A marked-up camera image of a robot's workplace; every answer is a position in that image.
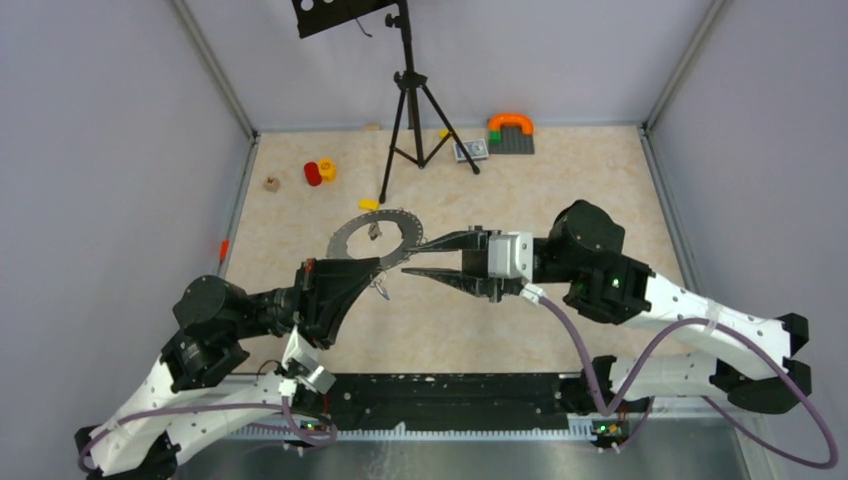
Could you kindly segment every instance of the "music stand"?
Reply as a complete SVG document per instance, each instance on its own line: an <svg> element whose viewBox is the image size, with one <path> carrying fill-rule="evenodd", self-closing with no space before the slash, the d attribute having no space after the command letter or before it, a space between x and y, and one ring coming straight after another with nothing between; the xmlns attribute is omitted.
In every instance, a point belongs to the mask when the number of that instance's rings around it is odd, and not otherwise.
<svg viewBox="0 0 848 480"><path fill-rule="evenodd" d="M297 15L297 28L300 32L300 38L306 38L310 35L335 27L336 25L340 25L350 20L355 20L362 15L385 8L392 4L396 4L398 6L397 15L386 15L386 26L389 28L399 28L401 31L406 69L403 74L400 72L395 72L394 74L394 82L400 89L400 98L398 99L395 124L392 129L392 140L389 144L389 156L386 160L386 171L383 175L383 187L380 190L381 204L386 203L386 191L389 185L389 176L391 175L392 160L394 159L395 153L416 164L419 169L423 169L428 163L430 163L430 160L432 160L436 152L438 152L450 138L453 138L459 146L460 151L462 151L463 156L465 156L465 159L468 161L471 171L474 172L475 175L480 174L480 167L478 167L474 163L474 160L471 159L471 154L468 153L468 149L465 148L465 144L462 143L462 140L459 138L459 135L457 135L453 125L451 125L450 120L448 120L448 117L439 106L439 103L436 101L433 93L427 87L427 77L415 71L415 62L412 57L412 28L409 23L409 6L406 0L334 0L331 3L325 3L321 0L313 0L312 8L309 10L304 10L301 5L302 3L302 0L292 0L295 14ZM421 138L421 118L418 109L419 88L422 92L424 92L424 95L430 101L430 104L433 106L436 114L439 115L439 118L448 130L448 134L442 138L439 144L436 145L436 148L434 148L426 157L424 156L424 145ZM403 116L403 106L407 98L409 99L409 123L412 126L413 134L415 136L415 157L397 148L397 136L398 131L400 130L401 117Z"/></svg>

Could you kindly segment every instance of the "tripod leg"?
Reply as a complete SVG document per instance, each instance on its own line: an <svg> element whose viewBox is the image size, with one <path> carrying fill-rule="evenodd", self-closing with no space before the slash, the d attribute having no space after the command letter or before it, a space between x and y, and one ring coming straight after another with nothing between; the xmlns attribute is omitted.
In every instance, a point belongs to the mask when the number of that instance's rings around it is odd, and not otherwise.
<svg viewBox="0 0 848 480"><path fill-rule="evenodd" d="M400 90L398 100L398 111L395 115L395 128L392 130L392 143L389 144L389 158L386 160L386 173L383 175L383 188L380 190L380 204L386 203L386 189L389 187L389 175L392 173L392 159L395 156L395 144L397 144L398 129L400 129L400 117L403 116L403 101L406 100L406 90Z"/></svg>
<svg viewBox="0 0 848 480"><path fill-rule="evenodd" d="M415 134L415 163L418 168L424 168L424 143L421 140L421 116L418 113L418 93L416 89L409 89L409 109L411 110L412 129Z"/></svg>
<svg viewBox="0 0 848 480"><path fill-rule="evenodd" d="M424 95L427 95L427 98L430 100L430 103L433 105L433 109L436 110L436 113L439 115L439 118L442 119L442 123L448 127L448 131L451 133L453 138L456 140L457 145L459 145L459 149L462 150L462 154L465 155L465 159L468 160L468 164L471 165L471 171L474 172L474 175L480 175L480 167L478 167L474 160L471 160L471 154L468 153L468 149L465 148L465 144L460 140L459 135L456 134L456 130L453 129L453 126L450 124L450 120L445 115L445 112L442 111L442 107L439 106L439 102L436 101L436 98L430 93L430 89L427 85L421 85L421 89L424 90Z"/></svg>

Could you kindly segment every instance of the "red cylinder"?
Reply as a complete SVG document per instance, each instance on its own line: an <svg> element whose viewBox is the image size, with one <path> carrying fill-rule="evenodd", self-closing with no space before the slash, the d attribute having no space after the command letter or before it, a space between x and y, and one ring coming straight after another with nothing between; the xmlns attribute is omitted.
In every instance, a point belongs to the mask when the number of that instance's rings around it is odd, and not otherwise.
<svg viewBox="0 0 848 480"><path fill-rule="evenodd" d="M318 164L309 162L303 166L303 174L306 175L306 182L317 187L321 185L321 171L318 169Z"/></svg>

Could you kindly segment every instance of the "yellow block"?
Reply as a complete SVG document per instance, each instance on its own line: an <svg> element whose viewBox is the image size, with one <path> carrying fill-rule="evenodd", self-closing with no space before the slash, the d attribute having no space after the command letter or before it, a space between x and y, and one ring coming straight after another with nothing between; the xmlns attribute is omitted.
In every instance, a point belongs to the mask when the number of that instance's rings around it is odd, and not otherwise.
<svg viewBox="0 0 848 480"><path fill-rule="evenodd" d="M359 208L373 212L380 208L380 202L378 202L377 200L369 200L367 198L362 198L359 200Z"/></svg>
<svg viewBox="0 0 848 480"><path fill-rule="evenodd" d="M318 173L321 174L321 180L330 183L336 179L336 165L329 158L322 158L318 162Z"/></svg>

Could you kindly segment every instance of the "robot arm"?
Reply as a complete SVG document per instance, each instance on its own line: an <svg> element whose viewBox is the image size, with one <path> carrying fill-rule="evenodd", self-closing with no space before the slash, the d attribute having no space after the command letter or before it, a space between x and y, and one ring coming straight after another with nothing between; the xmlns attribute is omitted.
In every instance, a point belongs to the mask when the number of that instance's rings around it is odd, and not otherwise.
<svg viewBox="0 0 848 480"><path fill-rule="evenodd" d="M377 258L310 259L292 287L254 295L215 276L193 281L173 308L180 330L141 386L109 421L77 432L77 448L93 464L88 478L168 478L212 442L280 411L281 401L325 394L335 377L318 363L318 349L335 343L344 315L379 269ZM204 402L249 356L239 340L285 334L277 371Z"/></svg>
<svg viewBox="0 0 848 480"><path fill-rule="evenodd" d="M570 283L563 301L600 323L660 331L680 320L706 318L754 341L809 395L809 367L791 360L808 339L804 317L760 318L721 305L622 255L623 242L624 228L600 208L579 200L557 216L547 238L473 227L413 249L459 250L461 270L403 271L491 302L509 294L532 294L534 284ZM689 325L671 336L701 353L650 359L628 391L628 400L655 395L727 395L740 408L761 413L782 413L797 403L759 357L714 325ZM610 390L617 392L633 360L602 357L593 364L598 376L608 379Z"/></svg>

